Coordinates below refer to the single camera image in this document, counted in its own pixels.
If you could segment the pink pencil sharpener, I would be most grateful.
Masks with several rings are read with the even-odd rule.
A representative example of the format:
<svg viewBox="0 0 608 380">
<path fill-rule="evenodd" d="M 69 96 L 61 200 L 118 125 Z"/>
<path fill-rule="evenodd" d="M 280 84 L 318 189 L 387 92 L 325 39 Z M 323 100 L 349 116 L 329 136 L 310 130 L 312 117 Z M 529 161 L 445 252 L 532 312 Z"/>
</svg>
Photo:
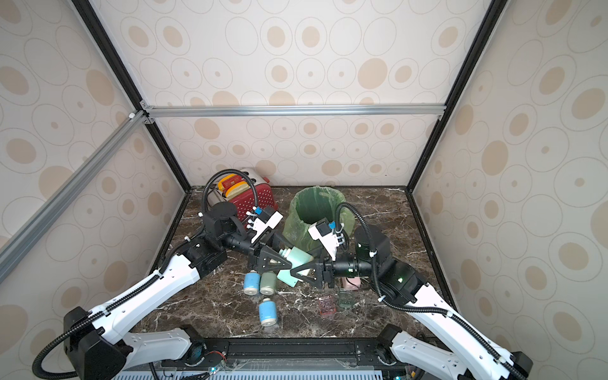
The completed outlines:
<svg viewBox="0 0 608 380">
<path fill-rule="evenodd" d="M 342 287 L 343 287 L 343 289 L 345 289 L 345 291 L 359 291 L 361 289 L 361 281 L 360 281 L 359 277 L 355 277 L 355 278 L 343 277 L 343 278 L 341 278 L 341 282 L 342 282 Z"/>
</svg>

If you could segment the clear pink shavings tray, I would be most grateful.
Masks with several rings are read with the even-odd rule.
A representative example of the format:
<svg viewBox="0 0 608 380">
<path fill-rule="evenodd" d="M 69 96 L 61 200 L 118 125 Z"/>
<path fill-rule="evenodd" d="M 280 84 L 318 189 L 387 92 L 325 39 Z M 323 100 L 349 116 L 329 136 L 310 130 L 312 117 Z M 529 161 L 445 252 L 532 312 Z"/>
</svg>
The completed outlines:
<svg viewBox="0 0 608 380">
<path fill-rule="evenodd" d="M 332 294 L 323 295 L 318 298 L 318 310 L 323 318 L 328 318 L 337 313 L 336 301 Z"/>
</svg>

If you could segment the clear green shavings tray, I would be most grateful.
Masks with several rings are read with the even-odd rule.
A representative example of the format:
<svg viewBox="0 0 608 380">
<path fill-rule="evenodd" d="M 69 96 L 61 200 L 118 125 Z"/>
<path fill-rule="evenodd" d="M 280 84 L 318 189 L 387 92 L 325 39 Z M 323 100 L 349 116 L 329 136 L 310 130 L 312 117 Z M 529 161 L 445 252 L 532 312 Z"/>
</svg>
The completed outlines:
<svg viewBox="0 0 608 380">
<path fill-rule="evenodd" d="M 355 294 L 351 291 L 339 291 L 337 293 L 337 305 L 339 310 L 351 310 L 356 304 Z"/>
</svg>

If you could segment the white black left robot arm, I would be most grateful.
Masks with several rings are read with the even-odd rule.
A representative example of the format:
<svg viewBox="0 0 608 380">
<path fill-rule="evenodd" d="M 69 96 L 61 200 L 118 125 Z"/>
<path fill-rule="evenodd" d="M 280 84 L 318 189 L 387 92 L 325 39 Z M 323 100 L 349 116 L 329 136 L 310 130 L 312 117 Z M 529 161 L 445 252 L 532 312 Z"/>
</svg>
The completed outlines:
<svg viewBox="0 0 608 380">
<path fill-rule="evenodd" d="M 210 206 L 214 183 L 229 174 L 240 177 L 253 193 L 247 220 L 238 218 L 231 202 Z M 130 365 L 153 361 L 152 345 L 161 359 L 182 359 L 193 351 L 195 338 L 183 328 L 169 332 L 164 342 L 129 342 L 130 330 L 145 316 L 181 290 L 202 280 L 227 258 L 228 251 L 248 257 L 257 273 L 291 269 L 274 243 L 274 229 L 282 216 L 271 207 L 261 208 L 259 195 L 248 174 L 224 169 L 211 176 L 204 187 L 201 227 L 168 253 L 158 268 L 119 296 L 91 310 L 76 307 L 64 318 L 64 331 L 42 348 L 32 364 L 40 379 L 111 379 Z"/>
</svg>

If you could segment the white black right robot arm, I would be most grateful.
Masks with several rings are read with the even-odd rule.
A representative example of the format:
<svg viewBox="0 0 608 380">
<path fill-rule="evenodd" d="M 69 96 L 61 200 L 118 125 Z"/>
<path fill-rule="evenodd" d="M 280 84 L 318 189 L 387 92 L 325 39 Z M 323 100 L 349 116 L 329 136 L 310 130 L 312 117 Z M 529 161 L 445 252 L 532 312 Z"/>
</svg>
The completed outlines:
<svg viewBox="0 0 608 380">
<path fill-rule="evenodd" d="M 389 361 L 419 367 L 438 379 L 529 377 L 533 363 L 527 355 L 509 351 L 473 327 L 414 267 L 393 257 L 388 237 L 353 205 L 339 204 L 334 220 L 321 220 L 309 234 L 321 242 L 321 255 L 293 265 L 293 277 L 316 288 L 337 278 L 365 278 L 378 303 L 412 316 L 441 343 L 435 346 L 386 326 L 378 343 Z"/>
</svg>

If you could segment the light green pencil sharpener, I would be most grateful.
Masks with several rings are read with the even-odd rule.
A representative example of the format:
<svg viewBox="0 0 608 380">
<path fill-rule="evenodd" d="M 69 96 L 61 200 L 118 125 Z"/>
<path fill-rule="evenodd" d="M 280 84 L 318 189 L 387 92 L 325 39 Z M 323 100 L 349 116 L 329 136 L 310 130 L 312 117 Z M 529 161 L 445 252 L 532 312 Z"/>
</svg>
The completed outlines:
<svg viewBox="0 0 608 380">
<path fill-rule="evenodd" d="M 291 262 L 293 268 L 297 268 L 300 265 L 313 261 L 314 259 L 309 253 L 302 251 L 297 247 L 281 249 L 279 254 L 282 256 L 282 258 Z"/>
</svg>

